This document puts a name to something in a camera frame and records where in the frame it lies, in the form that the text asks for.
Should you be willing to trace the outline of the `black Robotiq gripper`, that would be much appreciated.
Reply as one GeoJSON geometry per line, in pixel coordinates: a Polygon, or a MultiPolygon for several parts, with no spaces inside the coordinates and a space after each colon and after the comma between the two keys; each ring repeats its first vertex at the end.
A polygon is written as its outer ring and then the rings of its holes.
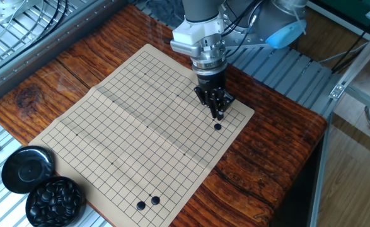
{"type": "Polygon", "coordinates": [[[211,69],[195,68],[198,85],[194,92],[201,104],[207,106],[213,119],[222,120],[224,112],[234,102],[226,88],[226,68],[215,67],[211,69]]]}

